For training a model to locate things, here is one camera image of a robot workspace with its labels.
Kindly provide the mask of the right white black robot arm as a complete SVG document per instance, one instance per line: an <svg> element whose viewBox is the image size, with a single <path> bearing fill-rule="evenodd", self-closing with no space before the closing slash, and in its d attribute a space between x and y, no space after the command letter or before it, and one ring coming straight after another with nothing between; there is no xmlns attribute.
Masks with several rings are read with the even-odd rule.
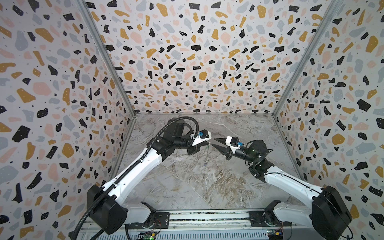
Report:
<svg viewBox="0 0 384 240"><path fill-rule="evenodd" d="M237 137L226 137L215 138L215 141L218 144L213 145L214 148L227 160L245 161L254 178L285 191L302 203L298 206L274 200L264 209L263 219L267 225L273 227L290 222L312 228L326 240L353 238L352 234L343 234L353 218L335 188L321 188L284 172L267 160L272 150L262 140L243 144Z"/></svg>

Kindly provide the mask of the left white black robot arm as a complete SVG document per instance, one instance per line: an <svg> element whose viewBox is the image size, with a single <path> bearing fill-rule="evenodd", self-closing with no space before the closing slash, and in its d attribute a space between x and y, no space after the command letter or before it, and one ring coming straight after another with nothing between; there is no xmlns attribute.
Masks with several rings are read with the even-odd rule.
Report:
<svg viewBox="0 0 384 240"><path fill-rule="evenodd" d="M87 195L87 213L108 235L123 225L140 224L143 228L156 226L156 210L149 204L126 204L131 191L155 167L159 166L176 149L193 155L209 144L212 134L200 130L192 117L173 118L152 138L143 152L121 173L102 187L92 186Z"/></svg>

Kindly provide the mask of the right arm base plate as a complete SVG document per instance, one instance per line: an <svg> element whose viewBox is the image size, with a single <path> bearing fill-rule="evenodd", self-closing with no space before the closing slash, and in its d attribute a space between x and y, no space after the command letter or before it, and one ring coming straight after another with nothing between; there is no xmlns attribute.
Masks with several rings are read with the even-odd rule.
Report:
<svg viewBox="0 0 384 240"><path fill-rule="evenodd" d="M251 227L290 227L290 222L279 221L272 212L265 213L264 210L249 211L249 221Z"/></svg>

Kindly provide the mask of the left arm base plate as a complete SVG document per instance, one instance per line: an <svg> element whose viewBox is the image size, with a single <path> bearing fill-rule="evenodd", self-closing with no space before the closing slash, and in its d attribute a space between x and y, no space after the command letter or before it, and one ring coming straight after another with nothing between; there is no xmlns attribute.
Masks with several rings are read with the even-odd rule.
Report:
<svg viewBox="0 0 384 240"><path fill-rule="evenodd" d="M129 224L131 230L149 231L153 229L168 229L170 223L169 212L156 212L150 214L149 219L144 223Z"/></svg>

